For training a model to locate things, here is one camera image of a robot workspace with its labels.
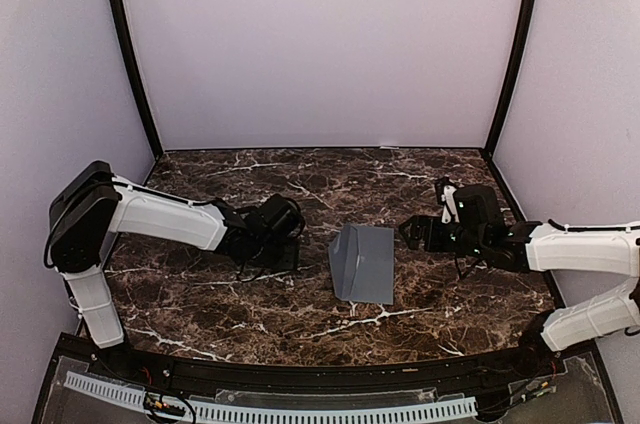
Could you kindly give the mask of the grey envelope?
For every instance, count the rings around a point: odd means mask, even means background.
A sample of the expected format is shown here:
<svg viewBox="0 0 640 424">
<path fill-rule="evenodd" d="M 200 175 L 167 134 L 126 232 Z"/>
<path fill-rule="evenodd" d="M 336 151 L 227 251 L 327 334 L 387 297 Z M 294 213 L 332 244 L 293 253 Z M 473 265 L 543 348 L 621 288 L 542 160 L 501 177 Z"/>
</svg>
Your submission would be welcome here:
<svg viewBox="0 0 640 424">
<path fill-rule="evenodd" d="M 328 249 L 335 296 L 342 301 L 394 303 L 394 230 L 346 224 Z"/>
</svg>

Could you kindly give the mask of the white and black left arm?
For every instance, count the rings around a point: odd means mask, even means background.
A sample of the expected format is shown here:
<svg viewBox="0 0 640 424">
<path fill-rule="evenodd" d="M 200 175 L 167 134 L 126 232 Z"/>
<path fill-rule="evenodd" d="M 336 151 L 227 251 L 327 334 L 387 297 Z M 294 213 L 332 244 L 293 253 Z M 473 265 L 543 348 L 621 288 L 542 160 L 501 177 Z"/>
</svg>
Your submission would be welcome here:
<svg viewBox="0 0 640 424">
<path fill-rule="evenodd" d="M 101 361 L 120 380 L 141 371 L 103 269 L 102 249 L 111 235 L 133 234 L 172 241 L 221 255 L 240 271 L 260 274 L 297 268 L 306 220 L 299 204 L 281 194 L 259 205 L 235 208 L 222 199 L 195 201 L 136 184 L 108 163 L 90 163 L 53 200 L 43 264 L 58 272 L 83 318 Z"/>
</svg>

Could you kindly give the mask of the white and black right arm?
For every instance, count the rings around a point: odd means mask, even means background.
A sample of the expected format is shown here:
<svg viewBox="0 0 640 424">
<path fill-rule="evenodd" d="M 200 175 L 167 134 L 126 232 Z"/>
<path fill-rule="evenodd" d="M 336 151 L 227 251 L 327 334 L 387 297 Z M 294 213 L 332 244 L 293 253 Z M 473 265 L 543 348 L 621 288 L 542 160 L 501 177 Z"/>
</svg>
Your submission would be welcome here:
<svg viewBox="0 0 640 424">
<path fill-rule="evenodd" d="M 508 226 L 495 191 L 485 185 L 435 185 L 440 216 L 415 215 L 399 232 L 411 249 L 449 253 L 456 259 L 514 273 L 576 270 L 625 276 L 613 289 L 535 318 L 521 335 L 510 368 L 534 376 L 550 352 L 639 325 L 639 224 L 571 226 L 553 220 Z"/>
</svg>

